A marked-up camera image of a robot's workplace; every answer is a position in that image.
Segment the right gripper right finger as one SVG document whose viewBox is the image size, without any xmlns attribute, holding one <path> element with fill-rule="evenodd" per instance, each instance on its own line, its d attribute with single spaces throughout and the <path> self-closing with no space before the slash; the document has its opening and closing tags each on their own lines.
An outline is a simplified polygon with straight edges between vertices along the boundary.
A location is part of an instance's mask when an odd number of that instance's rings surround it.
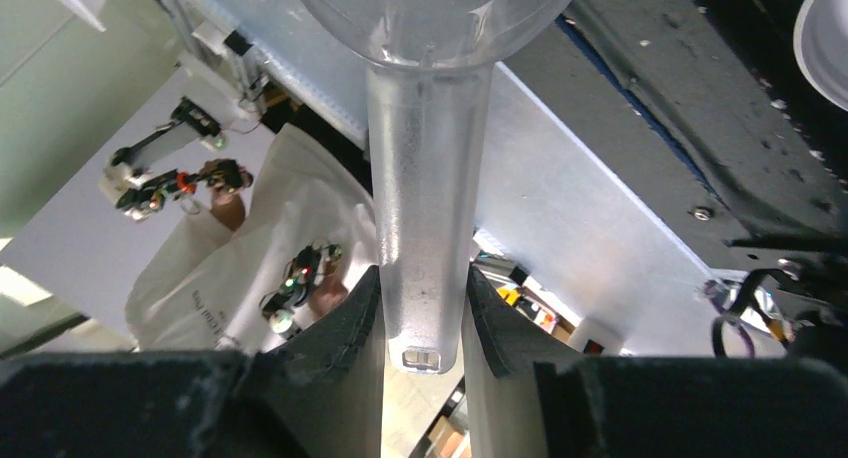
<svg viewBox="0 0 848 458">
<path fill-rule="evenodd" d="M 775 359 L 585 355 L 477 269 L 462 325 L 476 457 L 843 457 L 847 331 L 800 328 Z"/>
</svg>

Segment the clear plastic scoop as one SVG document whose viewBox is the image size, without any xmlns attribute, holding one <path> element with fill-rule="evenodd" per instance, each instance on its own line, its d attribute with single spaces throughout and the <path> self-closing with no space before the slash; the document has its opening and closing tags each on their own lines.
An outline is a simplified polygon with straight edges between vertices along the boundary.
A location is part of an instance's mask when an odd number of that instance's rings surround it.
<svg viewBox="0 0 848 458">
<path fill-rule="evenodd" d="M 571 0 L 301 0 L 367 63 L 379 275 L 391 363 L 456 362 L 496 63 Z"/>
</svg>

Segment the silver jar lid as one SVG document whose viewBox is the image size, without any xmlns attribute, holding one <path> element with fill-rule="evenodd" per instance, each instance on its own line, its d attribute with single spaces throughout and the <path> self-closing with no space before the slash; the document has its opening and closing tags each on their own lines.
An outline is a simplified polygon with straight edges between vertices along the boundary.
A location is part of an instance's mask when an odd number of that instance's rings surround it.
<svg viewBox="0 0 848 458">
<path fill-rule="evenodd" d="M 808 83 L 847 110 L 847 0 L 804 0 L 793 29 L 796 62 Z"/>
</svg>

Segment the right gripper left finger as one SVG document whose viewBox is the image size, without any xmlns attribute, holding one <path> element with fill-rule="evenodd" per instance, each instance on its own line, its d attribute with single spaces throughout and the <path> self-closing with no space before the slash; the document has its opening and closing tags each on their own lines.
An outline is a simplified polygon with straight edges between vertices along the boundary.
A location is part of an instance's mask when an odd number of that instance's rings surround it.
<svg viewBox="0 0 848 458">
<path fill-rule="evenodd" d="M 5 457 L 376 457 L 384 326 L 370 268 L 267 353 L 40 353 L 1 364 Z"/>
</svg>

